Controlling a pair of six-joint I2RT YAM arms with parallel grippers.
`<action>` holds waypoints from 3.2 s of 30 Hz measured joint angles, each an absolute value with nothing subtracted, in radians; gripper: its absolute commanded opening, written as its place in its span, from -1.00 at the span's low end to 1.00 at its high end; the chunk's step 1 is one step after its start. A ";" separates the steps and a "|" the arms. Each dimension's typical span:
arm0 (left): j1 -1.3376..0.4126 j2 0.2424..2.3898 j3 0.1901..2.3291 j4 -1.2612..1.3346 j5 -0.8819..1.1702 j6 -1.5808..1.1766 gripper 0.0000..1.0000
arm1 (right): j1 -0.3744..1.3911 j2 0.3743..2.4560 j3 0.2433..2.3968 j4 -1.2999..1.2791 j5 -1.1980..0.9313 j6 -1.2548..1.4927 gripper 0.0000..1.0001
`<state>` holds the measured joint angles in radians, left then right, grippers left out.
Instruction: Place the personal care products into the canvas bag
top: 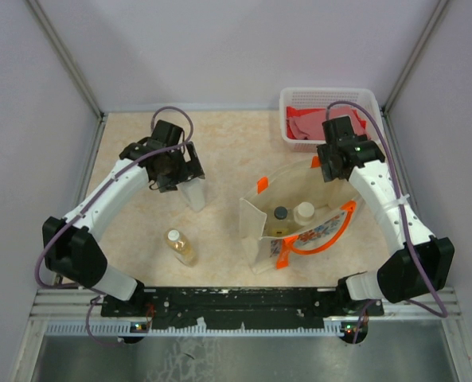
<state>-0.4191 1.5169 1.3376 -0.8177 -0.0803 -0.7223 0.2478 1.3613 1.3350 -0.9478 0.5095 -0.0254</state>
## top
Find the white bottle black cap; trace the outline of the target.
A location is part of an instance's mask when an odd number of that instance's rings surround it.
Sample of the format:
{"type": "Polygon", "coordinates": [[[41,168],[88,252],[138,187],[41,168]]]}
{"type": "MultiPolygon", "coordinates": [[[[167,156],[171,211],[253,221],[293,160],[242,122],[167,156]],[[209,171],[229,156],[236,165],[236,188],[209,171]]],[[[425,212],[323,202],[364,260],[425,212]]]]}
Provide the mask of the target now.
{"type": "Polygon", "coordinates": [[[194,178],[177,186],[186,204],[194,211],[200,212],[206,206],[205,180],[194,178]]]}

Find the beige round bottle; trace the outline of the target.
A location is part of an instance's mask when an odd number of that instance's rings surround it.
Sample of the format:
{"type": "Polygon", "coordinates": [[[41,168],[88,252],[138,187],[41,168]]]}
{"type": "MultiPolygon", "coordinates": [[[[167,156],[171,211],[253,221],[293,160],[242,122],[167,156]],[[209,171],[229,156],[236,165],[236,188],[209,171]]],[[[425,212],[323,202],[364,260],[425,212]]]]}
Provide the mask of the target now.
{"type": "Polygon", "coordinates": [[[293,209],[295,223],[307,226],[314,220],[315,207],[310,202],[302,202],[293,209]]]}

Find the canvas bag orange handles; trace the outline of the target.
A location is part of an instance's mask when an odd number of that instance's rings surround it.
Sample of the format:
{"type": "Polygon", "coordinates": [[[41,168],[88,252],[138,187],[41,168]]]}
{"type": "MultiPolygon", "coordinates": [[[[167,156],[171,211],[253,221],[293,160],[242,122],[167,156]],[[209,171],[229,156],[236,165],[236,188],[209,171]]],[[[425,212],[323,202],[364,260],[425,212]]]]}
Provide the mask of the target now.
{"type": "Polygon", "coordinates": [[[302,257],[318,255],[339,241],[358,218],[365,202],[347,181],[324,182],[318,158],[302,160],[257,181],[239,200],[239,234],[253,273],[287,268],[302,257]],[[315,207],[307,226],[295,223],[293,209],[302,202],[315,207]],[[292,233],[267,234],[267,220],[277,206],[291,211],[292,233]]]}

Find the clear bottle black cap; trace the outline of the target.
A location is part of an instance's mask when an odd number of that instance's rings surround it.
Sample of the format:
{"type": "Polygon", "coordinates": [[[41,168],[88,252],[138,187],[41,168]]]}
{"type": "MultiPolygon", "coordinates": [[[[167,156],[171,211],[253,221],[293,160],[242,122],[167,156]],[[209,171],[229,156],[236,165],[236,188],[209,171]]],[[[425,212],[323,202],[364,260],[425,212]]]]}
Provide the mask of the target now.
{"type": "Polygon", "coordinates": [[[282,237],[292,233],[292,220],[290,209],[277,206],[268,217],[267,234],[269,236],[282,237]]]}

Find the amber liquid bottle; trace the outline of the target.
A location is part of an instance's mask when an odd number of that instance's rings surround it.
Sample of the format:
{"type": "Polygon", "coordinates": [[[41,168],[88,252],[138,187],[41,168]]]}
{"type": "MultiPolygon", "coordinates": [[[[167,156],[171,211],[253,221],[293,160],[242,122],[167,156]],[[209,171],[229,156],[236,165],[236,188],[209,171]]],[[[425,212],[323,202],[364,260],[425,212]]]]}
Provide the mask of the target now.
{"type": "Polygon", "coordinates": [[[167,246],[174,252],[176,259],[187,267],[194,267],[197,263],[197,253],[189,239],[181,231],[171,228],[165,235],[167,246]]]}

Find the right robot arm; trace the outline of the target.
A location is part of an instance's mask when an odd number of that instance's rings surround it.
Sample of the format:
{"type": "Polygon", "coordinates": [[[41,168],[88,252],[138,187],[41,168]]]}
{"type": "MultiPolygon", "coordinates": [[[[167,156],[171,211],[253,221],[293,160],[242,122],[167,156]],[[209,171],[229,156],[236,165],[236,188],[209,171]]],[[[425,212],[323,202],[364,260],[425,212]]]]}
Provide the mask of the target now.
{"type": "Polygon", "coordinates": [[[322,124],[326,141],[317,148],[325,181],[346,180],[364,199],[388,247],[388,260],[375,271],[340,279],[337,308],[352,315],[365,300],[413,302],[439,298],[454,257],[449,238],[427,228],[400,192],[396,171],[378,144],[354,132],[349,117],[322,124]]]}

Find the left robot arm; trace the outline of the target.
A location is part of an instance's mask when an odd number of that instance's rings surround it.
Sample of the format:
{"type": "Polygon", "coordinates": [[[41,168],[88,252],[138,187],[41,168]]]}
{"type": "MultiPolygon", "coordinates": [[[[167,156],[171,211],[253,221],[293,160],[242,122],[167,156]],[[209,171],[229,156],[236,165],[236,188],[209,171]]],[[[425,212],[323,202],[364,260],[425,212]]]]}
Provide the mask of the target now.
{"type": "Polygon", "coordinates": [[[123,206],[143,188],[180,191],[194,212],[205,207],[205,173],[191,137],[180,126],[159,120],[150,136],[128,145],[84,201],[63,217],[44,222],[46,268],[118,299],[119,308],[131,316],[142,313],[146,308],[142,283],[110,266],[99,241],[123,206]]]}

